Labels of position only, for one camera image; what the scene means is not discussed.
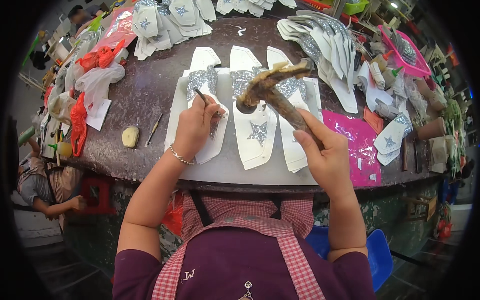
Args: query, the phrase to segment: woman's right hand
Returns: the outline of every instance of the woman's right hand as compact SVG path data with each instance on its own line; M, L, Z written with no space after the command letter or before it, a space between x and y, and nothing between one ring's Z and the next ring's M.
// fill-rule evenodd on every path
M300 108L297 110L325 146L325 149L320 151L308 133L302 130L293 132L307 155L308 168L313 178L330 198L342 197L346 192L351 192L353 186L350 181L348 139L331 131L308 111Z

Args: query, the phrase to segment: worn table surface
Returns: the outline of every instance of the worn table surface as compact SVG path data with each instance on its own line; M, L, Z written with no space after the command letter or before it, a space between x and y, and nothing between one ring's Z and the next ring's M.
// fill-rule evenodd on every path
M247 28L239 36L238 28ZM267 66L267 46L285 52L293 63L307 57L300 46L282 39L276 28L276 20L258 18L224 18L212 23L211 35L190 39L171 49L156 51L144 61L133 56L135 41L129 45L130 53L125 65L125 77L111 84L109 99L112 100L102 131L87 127L87 139L83 154L68 159L73 166L93 169L98 173L128 181L142 181L163 154L163 144L167 132L168 116L177 85L183 70L190 68L193 51L196 47L211 47L220 57L221 67L228 67L230 50L233 45L249 48L263 66ZM365 96L356 91L358 114L348 114L341 107L335 93L319 79L323 109L336 113L362 118ZM151 145L144 147L148 135L160 113L163 117L152 136ZM121 142L121 132L128 126L136 126L140 136L135 149L126 148ZM407 137L408 171L402 169L402 155L388 166L382 166L382 186L399 184L433 176L428 172L427 145L422 141L423 172L415 172L413 137ZM318 186L262 186L223 184L180 180L179 187L230 192L319 192Z

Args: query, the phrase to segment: pink plastic basket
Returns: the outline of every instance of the pink plastic basket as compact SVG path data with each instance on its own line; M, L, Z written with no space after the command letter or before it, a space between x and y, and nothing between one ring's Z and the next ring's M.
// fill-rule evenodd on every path
M404 38L407 42L410 43L410 45L413 47L413 49L415 50L415 52L417 53L417 61L415 62L415 66L412 66L408 63L406 63L403 58L400 56L400 54L398 53L397 49L395 48L395 46L393 45L392 41L388 38L388 36L386 35L385 31L383 31L383 25L378 25L378 28L380 29L380 31L382 32L382 40L383 42L387 45L387 47L390 49L390 50L393 50L394 53L393 53L393 57L395 59L395 63L396 65L400 68L401 66L403 66L403 68L405 69L405 73L407 74L410 74L410 75L413 75L413 76L417 76L417 77L423 77L423 76L429 76L432 74L432 72L430 71L430 68L428 67L427 65L427 62L425 61L425 59L423 58L422 54L420 53L420 51L417 49L417 47L415 46L415 44L412 42L412 40L406 35L404 34L403 32L401 31L398 31L398 34L400 34L400 36L402 36L402 38Z

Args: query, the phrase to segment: hand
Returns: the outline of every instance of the hand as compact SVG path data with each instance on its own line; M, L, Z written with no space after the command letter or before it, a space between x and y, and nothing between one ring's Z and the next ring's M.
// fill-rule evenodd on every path
M192 107L182 111L179 116L173 149L186 161L191 161L205 145L210 132L210 123L220 120L218 116L212 117L215 112L218 111L221 115L225 113L219 104L215 104L212 97L207 95L205 97L211 103L209 106L206 106L197 95L192 100Z
M299 108L297 110L325 146L325 149L320 151L308 133L302 130L293 132L307 155L308 168L313 178L330 198L342 197L346 192L351 192L353 186L350 181L348 139L331 131L308 111Z
M84 210L87 207L87 201L81 195L73 197L69 202L71 202L72 209Z

